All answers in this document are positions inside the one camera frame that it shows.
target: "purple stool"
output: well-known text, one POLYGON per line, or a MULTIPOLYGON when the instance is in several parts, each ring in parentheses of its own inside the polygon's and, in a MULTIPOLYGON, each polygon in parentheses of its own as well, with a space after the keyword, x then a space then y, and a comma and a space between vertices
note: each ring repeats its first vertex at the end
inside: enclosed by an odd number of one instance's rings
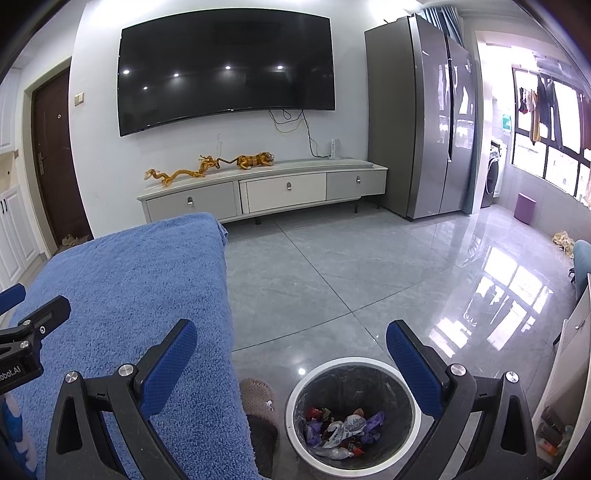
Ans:
POLYGON ((531 219, 534 217, 534 209, 535 200, 523 195, 523 193, 520 193, 517 196, 517 204, 515 205, 513 216, 520 222, 529 225, 531 223, 531 219))

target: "tv screen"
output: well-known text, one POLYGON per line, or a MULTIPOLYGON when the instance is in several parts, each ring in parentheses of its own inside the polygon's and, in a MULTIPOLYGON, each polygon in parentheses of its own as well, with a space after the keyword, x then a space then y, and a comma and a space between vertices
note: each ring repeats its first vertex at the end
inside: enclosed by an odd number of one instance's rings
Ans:
POLYGON ((259 8, 202 10, 121 32, 121 136, 186 118, 335 109, 330 20, 259 8))

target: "garbage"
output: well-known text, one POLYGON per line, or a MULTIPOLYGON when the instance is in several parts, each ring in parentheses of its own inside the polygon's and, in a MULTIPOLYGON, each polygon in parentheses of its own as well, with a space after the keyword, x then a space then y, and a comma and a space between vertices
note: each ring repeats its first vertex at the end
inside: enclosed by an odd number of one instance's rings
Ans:
POLYGON ((363 435, 361 437, 361 443, 373 443, 379 440, 379 432, 377 431, 378 427, 381 427, 384 424, 384 412, 379 411, 371 417, 365 424, 365 430, 363 431, 363 435))
POLYGON ((361 408, 344 420, 328 408, 310 408, 304 424, 306 444, 315 455, 331 460, 363 455, 362 446, 375 443, 380 438, 384 412, 377 412, 369 420, 364 416, 361 408))
POLYGON ((318 447, 322 443, 322 437, 320 435, 321 428, 322 422, 316 419, 306 422, 306 425, 304 425, 304 436, 309 446, 318 447))

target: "dragon figurine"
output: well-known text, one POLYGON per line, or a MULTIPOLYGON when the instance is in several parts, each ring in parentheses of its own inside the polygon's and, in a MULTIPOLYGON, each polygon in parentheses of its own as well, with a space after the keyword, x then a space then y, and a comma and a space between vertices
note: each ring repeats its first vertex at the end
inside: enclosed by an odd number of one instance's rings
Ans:
POLYGON ((179 175, 189 175, 194 178, 204 177, 205 172, 208 168, 215 167, 220 168, 220 162, 232 164, 236 163, 239 168, 243 170, 247 170, 251 167, 256 167, 257 165, 264 165, 264 166, 271 166, 273 165, 273 161, 275 160, 275 156, 270 154, 269 152, 262 152, 258 155, 240 155, 239 157, 234 158, 234 160, 228 161, 224 160, 223 158, 216 158, 214 159, 211 155, 201 157, 201 165, 199 170, 177 170, 172 175, 167 175, 163 172, 159 172, 158 170, 154 170, 153 168, 149 169, 145 175, 144 180, 148 180, 150 177, 155 179, 162 179, 161 182, 164 187, 170 186, 173 180, 178 177, 179 175))

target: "side-by-side refrigerator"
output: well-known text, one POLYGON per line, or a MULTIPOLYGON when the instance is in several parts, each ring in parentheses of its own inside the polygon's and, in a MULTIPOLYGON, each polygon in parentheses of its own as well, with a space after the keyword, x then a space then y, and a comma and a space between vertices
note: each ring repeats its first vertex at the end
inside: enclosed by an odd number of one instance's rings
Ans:
POLYGON ((365 32, 368 160, 388 167, 380 204, 415 219, 461 210, 474 138, 470 54, 417 15, 365 32))

